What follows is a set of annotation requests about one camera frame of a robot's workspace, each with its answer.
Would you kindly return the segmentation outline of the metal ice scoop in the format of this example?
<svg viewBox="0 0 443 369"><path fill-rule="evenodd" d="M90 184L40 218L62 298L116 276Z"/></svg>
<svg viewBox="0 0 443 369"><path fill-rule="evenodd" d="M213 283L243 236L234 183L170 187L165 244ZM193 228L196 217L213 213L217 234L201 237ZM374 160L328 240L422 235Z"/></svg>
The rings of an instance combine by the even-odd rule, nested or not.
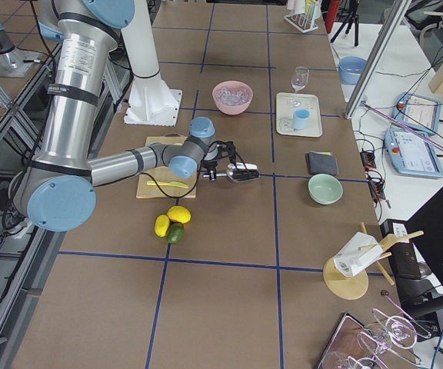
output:
<svg viewBox="0 0 443 369"><path fill-rule="evenodd" d="M226 170L220 171L218 176L239 183L259 178L260 173L257 165L237 162L236 164L228 164Z"/></svg>

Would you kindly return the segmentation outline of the pink bowl with ice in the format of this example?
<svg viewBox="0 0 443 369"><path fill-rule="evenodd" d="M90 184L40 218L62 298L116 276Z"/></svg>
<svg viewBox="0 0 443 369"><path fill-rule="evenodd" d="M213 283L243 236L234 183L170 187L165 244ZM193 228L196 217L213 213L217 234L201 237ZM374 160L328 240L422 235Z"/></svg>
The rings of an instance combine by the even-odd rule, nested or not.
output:
<svg viewBox="0 0 443 369"><path fill-rule="evenodd" d="M212 97L219 111L227 115L239 115L251 104L253 91L244 82L223 81L213 88Z"/></svg>

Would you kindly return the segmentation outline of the light blue cup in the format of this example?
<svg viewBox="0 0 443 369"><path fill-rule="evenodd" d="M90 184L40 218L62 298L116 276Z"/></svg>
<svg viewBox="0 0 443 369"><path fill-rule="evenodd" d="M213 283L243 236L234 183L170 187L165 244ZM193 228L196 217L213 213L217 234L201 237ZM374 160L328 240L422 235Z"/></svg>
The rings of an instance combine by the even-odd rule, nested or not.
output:
<svg viewBox="0 0 443 369"><path fill-rule="evenodd" d="M297 108L293 112L292 128L294 131L300 131L305 128L310 117L310 111L306 108Z"/></svg>

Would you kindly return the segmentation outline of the white cup in rack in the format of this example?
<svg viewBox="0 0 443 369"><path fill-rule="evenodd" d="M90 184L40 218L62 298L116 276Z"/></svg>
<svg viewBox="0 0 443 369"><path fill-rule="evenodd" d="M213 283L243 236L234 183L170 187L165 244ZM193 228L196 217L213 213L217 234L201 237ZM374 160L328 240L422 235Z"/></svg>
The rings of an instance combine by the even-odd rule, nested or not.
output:
<svg viewBox="0 0 443 369"><path fill-rule="evenodd" d="M308 0L295 0L294 13L295 14L308 14L310 10L310 5Z"/></svg>

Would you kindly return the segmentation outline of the yellow cup in rack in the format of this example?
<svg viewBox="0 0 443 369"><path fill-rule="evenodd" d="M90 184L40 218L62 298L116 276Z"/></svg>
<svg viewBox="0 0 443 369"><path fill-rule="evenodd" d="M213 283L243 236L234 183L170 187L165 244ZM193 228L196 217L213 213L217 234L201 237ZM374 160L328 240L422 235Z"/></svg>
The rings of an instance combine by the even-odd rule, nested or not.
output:
<svg viewBox="0 0 443 369"><path fill-rule="evenodd" d="M306 12L308 18L311 20L316 20L321 17L321 3L319 0L307 0L306 1Z"/></svg>

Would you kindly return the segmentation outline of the yellow plastic knife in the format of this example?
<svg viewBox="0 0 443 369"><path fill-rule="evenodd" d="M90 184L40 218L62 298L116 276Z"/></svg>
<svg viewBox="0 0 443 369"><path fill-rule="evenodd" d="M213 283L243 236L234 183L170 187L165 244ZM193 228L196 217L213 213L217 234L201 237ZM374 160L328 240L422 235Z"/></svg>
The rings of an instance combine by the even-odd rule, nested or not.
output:
<svg viewBox="0 0 443 369"><path fill-rule="evenodd" d="M180 181L153 181L147 180L147 186L158 186L158 187L173 187L173 188L183 188L187 189L188 185Z"/></svg>

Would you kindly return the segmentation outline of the wooden cutting board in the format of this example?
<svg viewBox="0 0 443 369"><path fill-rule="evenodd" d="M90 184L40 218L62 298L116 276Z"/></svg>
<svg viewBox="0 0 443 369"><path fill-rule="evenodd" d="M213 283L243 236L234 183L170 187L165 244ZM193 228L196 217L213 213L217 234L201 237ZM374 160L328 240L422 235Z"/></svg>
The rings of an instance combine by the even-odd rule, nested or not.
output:
<svg viewBox="0 0 443 369"><path fill-rule="evenodd" d="M165 166L149 169L146 173L149 173L158 182L159 187L149 176L139 175L136 191L137 199L167 198L162 192L173 197L180 197L189 190L192 191L186 195L187 198L194 198L196 196L195 180L197 171L195 171L189 179L180 178L174 175L170 169ZM178 182L185 186L183 188L166 186L165 184L169 182Z"/></svg>

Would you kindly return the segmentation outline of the clear wine glass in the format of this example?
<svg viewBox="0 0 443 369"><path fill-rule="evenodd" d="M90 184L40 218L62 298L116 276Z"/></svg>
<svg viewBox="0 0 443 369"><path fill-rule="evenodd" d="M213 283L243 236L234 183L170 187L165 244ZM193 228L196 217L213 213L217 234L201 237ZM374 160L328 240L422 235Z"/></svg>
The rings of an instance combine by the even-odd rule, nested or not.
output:
<svg viewBox="0 0 443 369"><path fill-rule="evenodd" d="M294 96L288 101L288 105L292 108L298 107L301 102L298 100L297 94L308 84L309 69L304 66L298 66L291 77L291 86L294 89Z"/></svg>

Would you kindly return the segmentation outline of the green bowl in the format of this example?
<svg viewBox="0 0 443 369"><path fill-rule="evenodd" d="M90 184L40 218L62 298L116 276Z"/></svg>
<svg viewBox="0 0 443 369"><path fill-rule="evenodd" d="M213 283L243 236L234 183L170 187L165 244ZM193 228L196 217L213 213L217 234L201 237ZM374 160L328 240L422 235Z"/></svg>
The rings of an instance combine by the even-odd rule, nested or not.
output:
<svg viewBox="0 0 443 369"><path fill-rule="evenodd" d="M339 201L344 191L337 178L327 174L317 174L308 181L308 193L318 204L328 205Z"/></svg>

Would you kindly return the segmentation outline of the wooden mug stand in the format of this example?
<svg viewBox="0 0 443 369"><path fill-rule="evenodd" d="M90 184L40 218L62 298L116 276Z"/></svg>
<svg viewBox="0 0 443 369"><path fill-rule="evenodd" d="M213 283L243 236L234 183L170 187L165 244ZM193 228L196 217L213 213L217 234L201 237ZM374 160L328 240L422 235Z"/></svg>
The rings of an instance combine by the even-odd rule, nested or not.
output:
<svg viewBox="0 0 443 369"><path fill-rule="evenodd" d="M361 230L359 232L368 234L365 224L362 222L360 224ZM380 263L380 260L391 256L390 249L398 243L404 243L412 238L419 237L423 235L423 231L415 231L410 234L405 234L398 237L394 234L388 234L378 243L382 247L382 254L378 257L375 264L382 275L385 277L386 281L390 285L395 285L395 281L385 270L385 268ZM345 300L357 300L361 298L368 290L368 274L366 269L357 274L354 277L347 278L342 275L334 266L333 257L329 258L323 267L323 278L328 287L328 289L335 295Z"/></svg>

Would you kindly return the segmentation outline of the near teach pendant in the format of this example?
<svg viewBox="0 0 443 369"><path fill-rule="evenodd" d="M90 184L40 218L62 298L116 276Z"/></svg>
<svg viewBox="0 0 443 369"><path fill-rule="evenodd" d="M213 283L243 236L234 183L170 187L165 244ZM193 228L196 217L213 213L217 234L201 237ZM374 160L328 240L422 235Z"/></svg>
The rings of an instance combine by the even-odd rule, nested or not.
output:
<svg viewBox="0 0 443 369"><path fill-rule="evenodd" d="M442 178L443 170L434 149L420 136L406 130L389 128L384 141L394 169L410 177Z"/></svg>

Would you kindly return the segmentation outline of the teach pendant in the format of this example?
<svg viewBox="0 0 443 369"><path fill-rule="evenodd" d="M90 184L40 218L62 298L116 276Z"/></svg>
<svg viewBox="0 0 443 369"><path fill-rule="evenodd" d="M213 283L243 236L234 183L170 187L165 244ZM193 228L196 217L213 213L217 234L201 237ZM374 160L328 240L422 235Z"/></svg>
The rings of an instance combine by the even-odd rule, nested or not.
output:
<svg viewBox="0 0 443 369"><path fill-rule="evenodd" d="M392 117L409 128L433 135L438 131L440 110L440 101L405 92L398 96Z"/></svg>
<svg viewBox="0 0 443 369"><path fill-rule="evenodd" d="M420 136L406 130L389 128L384 141L394 169L410 177L442 178L443 170L434 149Z"/></svg>

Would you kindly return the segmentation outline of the far teach pendant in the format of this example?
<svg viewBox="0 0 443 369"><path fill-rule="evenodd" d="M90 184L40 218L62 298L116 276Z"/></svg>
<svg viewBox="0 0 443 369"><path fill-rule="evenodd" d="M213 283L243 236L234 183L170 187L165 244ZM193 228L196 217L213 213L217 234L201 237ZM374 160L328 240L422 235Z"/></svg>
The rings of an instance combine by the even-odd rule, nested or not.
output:
<svg viewBox="0 0 443 369"><path fill-rule="evenodd" d="M440 110L440 101L405 92L398 96L392 117L409 128L433 135L438 131Z"/></svg>

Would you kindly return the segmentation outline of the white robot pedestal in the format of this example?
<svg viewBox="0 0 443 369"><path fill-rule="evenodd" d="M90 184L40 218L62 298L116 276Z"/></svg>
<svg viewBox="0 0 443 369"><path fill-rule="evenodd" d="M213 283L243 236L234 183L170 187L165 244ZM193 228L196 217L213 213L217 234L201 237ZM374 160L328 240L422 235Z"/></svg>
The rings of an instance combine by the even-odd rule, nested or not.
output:
<svg viewBox="0 0 443 369"><path fill-rule="evenodd" d="M135 2L135 13L122 38L133 74L125 123L173 127L182 91L170 89L162 79L146 1Z"/></svg>

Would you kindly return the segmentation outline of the aluminium frame post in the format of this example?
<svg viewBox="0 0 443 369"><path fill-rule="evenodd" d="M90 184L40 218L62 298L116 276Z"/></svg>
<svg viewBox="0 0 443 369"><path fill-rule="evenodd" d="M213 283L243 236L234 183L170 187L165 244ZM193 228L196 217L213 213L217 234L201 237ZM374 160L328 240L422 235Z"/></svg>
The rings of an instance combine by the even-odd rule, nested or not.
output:
<svg viewBox="0 0 443 369"><path fill-rule="evenodd" d="M394 1L391 11L385 20L385 23L381 27L378 33L378 37L371 49L368 56L367 63L364 71L361 73L361 77L358 80L357 85L351 93L351 97L348 100L346 108L344 110L344 118L350 120L357 110L358 106L362 102L364 93L366 92L368 85L371 83L371 79L376 72L379 62L394 35L396 29L401 24L402 19L405 16L406 11L410 7L412 0Z"/></svg>

